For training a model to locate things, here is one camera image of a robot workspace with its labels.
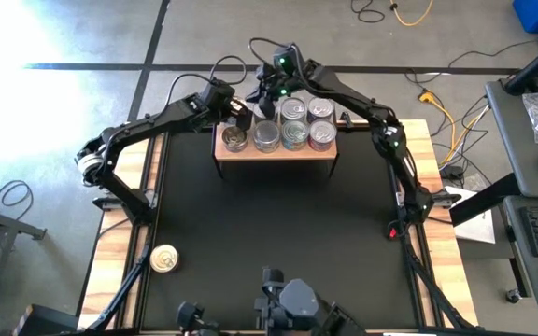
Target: wooden table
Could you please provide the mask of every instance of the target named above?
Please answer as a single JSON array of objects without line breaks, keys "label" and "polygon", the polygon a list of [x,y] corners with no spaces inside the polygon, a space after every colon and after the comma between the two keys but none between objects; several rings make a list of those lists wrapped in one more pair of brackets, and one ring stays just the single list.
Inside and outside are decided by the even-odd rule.
[{"label": "wooden table", "polygon": [[[407,145],[415,159],[418,178],[423,186],[431,192],[436,192],[443,187],[437,161],[433,152],[431,138],[426,120],[410,119],[402,120],[406,131]],[[148,188],[154,188],[157,178],[157,168],[161,153],[161,137],[155,142],[153,151],[153,162],[151,164]],[[144,166],[148,141],[135,144],[125,148],[120,161],[116,167],[116,174],[132,188],[138,188]],[[439,219],[450,220],[449,212],[443,208],[433,208],[430,216]],[[125,218],[123,211],[112,210],[103,216],[101,230],[108,228],[114,223]],[[146,228],[141,229],[139,234],[139,244],[137,252],[141,250]],[[98,242],[94,254],[94,259],[89,274],[88,285],[84,302],[81,308],[79,326],[88,327],[100,312],[106,308],[121,284],[123,269],[125,265],[128,242],[130,240],[131,225],[126,223],[117,229],[109,231]],[[459,310],[462,316],[476,325],[476,314],[474,312],[473,301],[470,289],[466,281],[466,274],[462,265],[460,251],[456,242],[454,228],[449,224],[440,223],[434,220],[425,222],[425,233],[429,245],[429,252],[432,260],[434,277],[439,288],[443,290],[449,301]],[[417,234],[412,229],[410,231],[413,238],[413,245],[418,244]],[[423,310],[428,325],[434,325],[432,309],[428,291],[419,281],[420,295],[422,298]],[[134,284],[127,301],[126,318],[124,327],[132,326],[132,316],[134,315],[135,293],[138,283]]]}]

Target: desk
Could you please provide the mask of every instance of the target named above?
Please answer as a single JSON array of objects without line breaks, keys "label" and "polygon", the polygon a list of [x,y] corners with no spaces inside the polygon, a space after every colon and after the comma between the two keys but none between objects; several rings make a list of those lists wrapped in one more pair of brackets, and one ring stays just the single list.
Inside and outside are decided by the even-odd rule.
[{"label": "desk", "polygon": [[500,81],[487,83],[485,90],[513,173],[455,206],[450,211],[455,224],[489,210],[505,196],[538,197],[538,144],[522,96],[506,93]]},{"label": "desk", "polygon": [[526,198],[520,196],[509,196],[503,200],[503,206],[509,219],[509,225],[512,227],[512,232],[516,236],[515,254],[517,255],[518,268],[520,277],[523,279],[523,288],[518,286],[524,297],[534,296],[538,304],[538,257],[535,257],[531,252],[531,245],[525,228],[523,227],[520,209],[522,207],[537,206],[538,199]]},{"label": "desk", "polygon": [[[442,183],[437,170],[437,163],[432,150],[431,138],[429,137],[426,121],[402,120],[402,122],[406,129],[408,147],[412,151],[417,164],[418,176],[421,183],[431,191],[441,189]],[[149,188],[155,185],[157,164],[161,152],[160,143],[161,141],[159,140],[155,142],[155,159],[151,164],[151,174],[147,183]],[[139,143],[126,148],[120,156],[116,174],[131,187],[138,187],[140,183],[146,149],[146,142]],[[444,209],[433,209],[431,216],[449,220],[449,214]],[[120,210],[112,210],[105,213],[101,230],[123,218],[125,218],[125,215]],[[98,242],[81,307],[79,320],[81,327],[88,327],[96,319],[119,288],[130,233],[130,224],[126,224],[114,231],[110,231]],[[414,238],[413,240],[417,242],[415,231],[411,230],[410,233]],[[428,220],[425,223],[425,233],[430,249],[435,281],[463,317],[469,322],[477,324],[470,289],[468,288],[464,274],[453,227]],[[124,318],[122,323],[124,327],[131,327],[133,325],[132,316],[134,315],[135,293],[137,290],[138,284],[134,285],[127,302],[126,318]],[[427,296],[428,292],[422,284],[420,284],[420,292],[427,322],[429,325],[433,325],[433,317],[430,315],[432,311],[430,300]]]}]

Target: concrete floor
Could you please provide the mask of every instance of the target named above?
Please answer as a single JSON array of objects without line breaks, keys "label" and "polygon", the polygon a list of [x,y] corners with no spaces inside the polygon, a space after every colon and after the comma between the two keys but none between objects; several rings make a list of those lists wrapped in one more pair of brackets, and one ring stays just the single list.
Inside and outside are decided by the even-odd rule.
[{"label": "concrete floor", "polygon": [[[427,3],[402,1],[401,11],[412,21]],[[91,205],[98,191],[81,186],[73,156],[106,126],[127,119],[140,75],[18,70],[17,65],[142,63],[160,4],[161,0],[40,0],[0,6],[0,187],[8,180],[24,179],[35,194],[35,205],[24,220],[49,229],[42,242],[21,237],[16,243],[0,284],[0,330],[12,328],[30,303],[76,312],[101,213]],[[470,49],[494,52],[536,38],[522,31],[509,0],[436,1],[430,16],[415,28],[402,27],[389,12],[388,1],[373,4],[387,16],[378,24],[358,22],[348,5],[335,0],[173,0],[154,62],[213,63],[233,53],[255,63],[247,43],[260,35],[296,41],[305,57],[331,65],[447,66]],[[272,50],[260,45],[259,51]],[[536,54],[538,45],[529,44],[494,59],[471,55],[456,66],[520,67]],[[151,72],[139,115],[161,109],[177,75]],[[393,107],[401,119],[426,119],[432,131],[441,122],[441,114],[418,102],[420,89],[402,75],[340,78]],[[427,86],[459,118],[483,95],[484,83],[498,78],[441,76]],[[196,78],[185,78],[174,97],[199,91],[203,85]],[[248,76],[238,94],[246,95],[253,85]],[[495,180],[510,166],[492,115],[485,116],[479,127],[490,133],[468,157]],[[447,144],[449,133],[433,141]],[[436,153],[439,159],[445,156],[441,148]],[[538,333],[534,301],[511,305],[500,295],[500,290],[515,286],[507,261],[467,260],[465,266],[482,326]]]}]

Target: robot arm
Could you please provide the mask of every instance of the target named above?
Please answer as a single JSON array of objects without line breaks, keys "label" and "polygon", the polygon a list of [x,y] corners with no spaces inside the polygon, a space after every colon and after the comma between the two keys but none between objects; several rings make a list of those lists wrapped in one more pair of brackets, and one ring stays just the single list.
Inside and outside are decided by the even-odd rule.
[{"label": "robot arm", "polygon": [[[252,112],[233,99],[234,93],[232,86],[213,78],[203,92],[175,101],[159,114],[103,130],[87,142],[75,158],[83,183],[106,188],[116,195],[133,224],[150,222],[151,209],[144,193],[130,189],[113,173],[121,151],[161,133],[198,132],[229,117],[236,118],[236,126],[240,129],[248,130]],[[187,117],[176,119],[176,116]]]},{"label": "robot arm", "polygon": [[257,103],[267,116],[275,114],[274,102],[295,91],[306,90],[334,100],[369,122],[373,144],[387,160],[404,191],[404,223],[422,223],[433,206],[429,191],[418,182],[412,154],[406,146],[404,126],[393,110],[378,104],[342,83],[334,71],[313,61],[304,61],[295,44],[279,45],[274,53],[274,65],[263,63],[257,70],[259,87],[247,97]]}]

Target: black mat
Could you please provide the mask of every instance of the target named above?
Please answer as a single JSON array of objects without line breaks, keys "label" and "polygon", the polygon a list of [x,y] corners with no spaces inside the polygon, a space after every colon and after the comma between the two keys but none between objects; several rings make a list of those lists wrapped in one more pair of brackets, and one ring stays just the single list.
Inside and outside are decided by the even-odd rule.
[{"label": "black mat", "polygon": [[183,301],[199,302],[223,329],[254,330],[262,267],[303,278],[368,329],[416,326],[387,164],[370,134],[338,135],[325,161],[225,162],[219,179],[211,135],[172,138],[155,245],[180,254],[175,273],[151,272],[143,329],[176,330]]}]

